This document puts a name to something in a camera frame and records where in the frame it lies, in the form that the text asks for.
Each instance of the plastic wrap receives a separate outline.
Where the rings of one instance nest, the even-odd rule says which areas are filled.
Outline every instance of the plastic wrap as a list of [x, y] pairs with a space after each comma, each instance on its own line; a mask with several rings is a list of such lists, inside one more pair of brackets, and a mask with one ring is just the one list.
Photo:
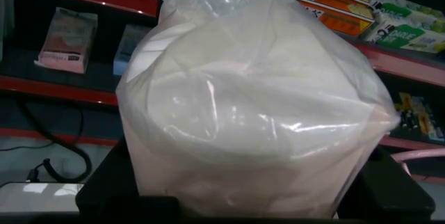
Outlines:
[[329, 218], [398, 124], [365, 56], [294, 0], [164, 0], [116, 91], [141, 195]]

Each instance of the black cable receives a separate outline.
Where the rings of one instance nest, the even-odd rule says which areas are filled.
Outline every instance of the black cable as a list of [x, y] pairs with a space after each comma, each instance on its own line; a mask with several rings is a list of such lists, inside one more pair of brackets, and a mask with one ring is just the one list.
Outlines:
[[[79, 124], [79, 130], [77, 132], [76, 137], [74, 137], [74, 139], [71, 141], [71, 144], [75, 145], [77, 144], [77, 141], [79, 141], [80, 137], [82, 136], [82, 132], [83, 132], [83, 121], [84, 121], [84, 116], [83, 116], [83, 110], [80, 109], [77, 105], [73, 104], [74, 107], [76, 107], [79, 110], [79, 113], [81, 115], [81, 121]], [[0, 149], [0, 152], [7, 152], [7, 151], [13, 151], [13, 150], [19, 150], [19, 149], [32, 149], [32, 150], [37, 150], [37, 149], [41, 149], [41, 148], [46, 148], [49, 146], [54, 145], [55, 142], [50, 142], [46, 145], [41, 145], [39, 147], [32, 147], [32, 146], [17, 146], [17, 147], [11, 147], [11, 148], [5, 148], [5, 149]]]
[[24, 148], [26, 148], [26, 149], [40, 149], [40, 148], [46, 148], [46, 147], [49, 147], [49, 146], [51, 146], [51, 145], [53, 145], [53, 144], [54, 144], [54, 143], [51, 142], [51, 143], [48, 143], [48, 144], [46, 144], [46, 145], [42, 145], [42, 146], [40, 146], [40, 147], [17, 146], [17, 147], [12, 147], [12, 148], [0, 149], [0, 152], [7, 152], [7, 151], [18, 150], [18, 149], [24, 149]]
[[[56, 170], [52, 167], [50, 163], [50, 159], [44, 159], [43, 160], [43, 167], [45, 170], [53, 177], [57, 182], [60, 183], [78, 183], [81, 180], [85, 179], [92, 170], [92, 164], [90, 157], [83, 151], [82, 149], [76, 147], [75, 145], [71, 143], [66, 143], [65, 141], [62, 141], [61, 139], [55, 137], [53, 134], [51, 134], [49, 131], [47, 131], [31, 114], [31, 112], [28, 110], [28, 108], [25, 105], [25, 101], [22, 98], [17, 98], [16, 100], [17, 106], [19, 107], [22, 114], [25, 116], [25, 118], [28, 120], [29, 124], [34, 127], [34, 129], [39, 132], [42, 136], [50, 140], [51, 142], [58, 144], [70, 151], [75, 152], [78, 154], [82, 159], [85, 161], [86, 169], [83, 173], [81, 173], [79, 176], [75, 178], [67, 178], [63, 177], [62, 175], [59, 175]], [[83, 129], [83, 113], [82, 113], [82, 119], [81, 119], [81, 128]]]

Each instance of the pink object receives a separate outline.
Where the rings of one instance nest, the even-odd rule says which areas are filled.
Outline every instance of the pink object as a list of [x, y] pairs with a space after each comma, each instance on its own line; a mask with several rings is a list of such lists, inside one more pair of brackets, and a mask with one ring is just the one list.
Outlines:
[[410, 160], [410, 159], [419, 159], [419, 158], [428, 158], [428, 157], [443, 157], [443, 156], [445, 156], [445, 148], [401, 152], [398, 154], [393, 154], [391, 157], [395, 161], [401, 163], [403, 169], [408, 173], [408, 175], [411, 175], [410, 170], [408, 169], [406, 163], [404, 163], [403, 161]]
[[36, 65], [84, 74], [97, 15], [57, 8]]

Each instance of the clear plastic bag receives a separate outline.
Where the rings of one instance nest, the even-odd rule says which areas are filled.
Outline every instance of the clear plastic bag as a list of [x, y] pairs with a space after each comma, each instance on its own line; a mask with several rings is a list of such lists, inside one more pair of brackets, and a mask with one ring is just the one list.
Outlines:
[[164, 0], [116, 91], [141, 195], [330, 218], [398, 124], [365, 56], [294, 0]]

